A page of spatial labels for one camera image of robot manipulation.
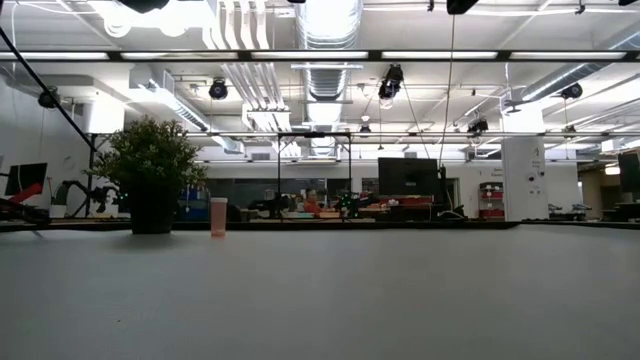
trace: ceiling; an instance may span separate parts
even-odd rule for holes
[[[109,37],[104,32],[102,17],[96,14],[58,14],[25,5],[5,1],[0,24],[11,33],[15,31],[15,43],[20,50],[160,50],[206,49],[201,40],[201,30],[191,28],[179,37],[168,37],[158,29],[134,28],[122,38]],[[59,2],[38,6],[54,11],[66,11]],[[364,11],[359,33],[358,48],[362,49],[449,49],[452,42],[453,17],[444,11],[444,1],[436,1],[436,11],[426,11],[427,1],[364,0]],[[538,16],[533,15],[541,4],[548,3]],[[482,15],[467,14],[455,19],[455,49],[518,49],[518,50],[597,50],[603,42],[624,29],[638,25],[640,30],[640,2],[624,8],[616,1],[585,0],[587,12],[581,15],[566,13],[577,8],[575,0],[480,0],[473,8],[484,11]],[[92,10],[83,1],[68,1],[68,9],[80,12]],[[297,48],[295,19],[290,17],[292,7],[285,0],[267,2],[267,34],[272,48],[284,50]],[[12,10],[14,21],[11,21]],[[549,15],[548,12],[562,12]],[[291,110],[291,123],[299,124],[305,118],[304,85],[299,71],[289,63],[276,63],[276,75],[286,104]],[[364,63],[362,70],[353,70],[347,87],[346,100],[341,115],[343,129],[357,131],[361,116],[371,117],[371,129],[375,132],[402,132],[421,128],[442,131],[445,114],[447,123],[466,131],[465,124],[472,120],[463,115],[491,94],[507,87],[517,88],[531,84],[562,67],[562,63],[401,63],[406,90],[394,99],[389,110],[380,110],[377,99],[378,81],[388,63]],[[223,101],[213,101],[208,96],[212,79],[224,76],[218,63],[161,63],[151,65],[154,72],[168,71],[175,76],[179,94],[203,114],[210,116],[217,128],[244,131],[240,121],[242,100],[230,87],[230,94]],[[129,71],[132,64],[36,64],[40,74],[89,75],[120,91],[129,94]],[[451,93],[447,111],[446,94],[451,70]],[[640,72],[638,64],[615,64],[590,76],[581,85],[584,94],[580,100],[567,101],[564,111],[560,98],[542,100],[547,129],[562,128],[566,123],[585,116],[598,114],[640,95],[640,80],[628,81],[597,96],[590,97],[620,81]],[[485,111],[491,130],[500,130],[499,101],[492,99]],[[138,104],[157,117],[173,114],[157,104]],[[626,130],[640,127],[640,107],[621,116],[597,122],[581,131],[600,131],[616,124],[629,123]]]

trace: wall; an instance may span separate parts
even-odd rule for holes
[[[464,205],[465,212],[469,216],[477,216],[478,186],[488,181],[502,181],[502,167],[499,161],[495,164],[488,163],[451,163],[446,164],[447,177],[459,179],[460,202]],[[282,178],[348,178],[347,164],[283,164]],[[211,164],[208,168],[209,178],[277,178],[277,163],[229,163]],[[352,166],[352,178],[354,191],[362,188],[362,178],[377,178],[378,166],[376,163],[356,163]],[[576,164],[547,164],[547,181],[549,188],[549,201],[565,210],[570,210],[571,205],[581,202],[580,189],[578,187],[578,171]]]
[[[77,116],[79,125],[82,119]],[[0,80],[0,154],[4,162],[0,172],[8,173],[11,165],[48,163],[47,177],[55,192],[63,180],[80,180],[86,184],[82,170],[89,164],[89,148],[57,110],[43,109],[37,100],[8,87]],[[0,195],[4,195],[6,177],[0,177]],[[50,190],[45,184],[42,195],[26,203],[48,208]],[[70,209],[84,201],[77,189],[69,192]]]

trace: air duct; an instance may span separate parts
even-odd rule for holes
[[[609,50],[640,50],[640,24],[627,28],[598,48]],[[578,81],[606,68],[611,63],[585,63],[566,65],[545,76],[538,82],[527,86],[520,93],[520,99],[514,103],[534,102],[556,94]]]
[[[308,0],[305,4],[297,5],[296,23],[300,48],[353,48],[358,39],[361,19],[362,0]],[[344,99],[349,70],[309,69],[305,70],[304,79],[307,100],[316,102],[307,105],[309,121],[317,125],[337,125],[342,105],[336,102]],[[313,152],[321,155],[332,152],[327,139],[314,139],[311,146]]]

